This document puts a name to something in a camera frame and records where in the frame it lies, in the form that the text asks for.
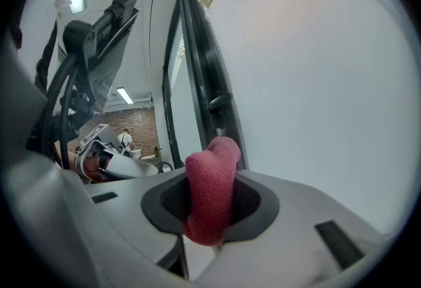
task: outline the fluorescent light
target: fluorescent light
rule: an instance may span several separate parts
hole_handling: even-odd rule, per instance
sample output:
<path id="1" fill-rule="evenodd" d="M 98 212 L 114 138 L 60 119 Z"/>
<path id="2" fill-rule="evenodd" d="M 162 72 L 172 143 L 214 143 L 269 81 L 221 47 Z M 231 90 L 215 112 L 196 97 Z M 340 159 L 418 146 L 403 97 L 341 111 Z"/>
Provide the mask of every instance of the fluorescent light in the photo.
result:
<path id="1" fill-rule="evenodd" d="M 73 14 L 82 12 L 84 9 L 86 9 L 85 0 L 70 0 L 70 10 Z"/>
<path id="2" fill-rule="evenodd" d="M 130 98 L 130 96 L 127 94 L 126 90 L 123 87 L 119 87 L 117 88 L 117 92 L 120 93 L 120 95 L 122 96 L 122 98 L 129 104 L 133 104 L 132 99 Z"/>

